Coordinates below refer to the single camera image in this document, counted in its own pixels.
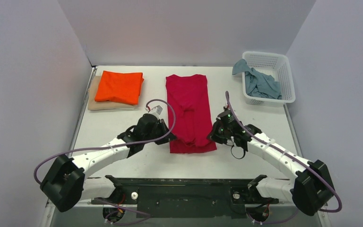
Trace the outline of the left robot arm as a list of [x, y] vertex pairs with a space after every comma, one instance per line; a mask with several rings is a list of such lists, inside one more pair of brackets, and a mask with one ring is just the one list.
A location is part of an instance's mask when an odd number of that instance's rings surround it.
[[40, 183], [40, 189], [60, 212], [68, 211], [79, 201], [87, 199], [104, 198], [110, 203], [117, 203], [121, 200], [122, 190], [114, 177], [92, 175], [137, 154], [147, 143], [161, 145], [174, 140], [174, 127], [175, 124], [172, 124], [168, 128], [158, 114], [146, 113], [136, 125], [101, 147], [81, 148], [82, 154], [73, 157], [65, 154], [55, 157]]

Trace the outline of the red t shirt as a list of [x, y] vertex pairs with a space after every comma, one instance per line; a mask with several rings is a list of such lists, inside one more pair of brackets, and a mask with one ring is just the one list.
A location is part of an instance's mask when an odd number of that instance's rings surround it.
[[176, 140], [170, 142], [173, 154], [201, 154], [217, 149], [216, 143], [208, 140], [212, 121], [208, 98], [207, 77], [195, 74], [188, 77], [170, 75], [165, 82], [169, 125], [175, 123], [172, 133]]

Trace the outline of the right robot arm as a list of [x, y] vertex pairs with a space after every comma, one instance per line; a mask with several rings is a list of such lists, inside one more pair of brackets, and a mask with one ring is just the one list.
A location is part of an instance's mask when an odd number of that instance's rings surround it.
[[230, 109], [217, 116], [208, 139], [242, 148], [244, 153], [262, 158], [286, 177], [259, 175], [249, 182], [248, 196], [255, 203], [272, 199], [288, 201], [302, 213], [313, 216], [334, 196], [325, 163], [312, 162], [288, 151], [252, 124], [243, 126]]

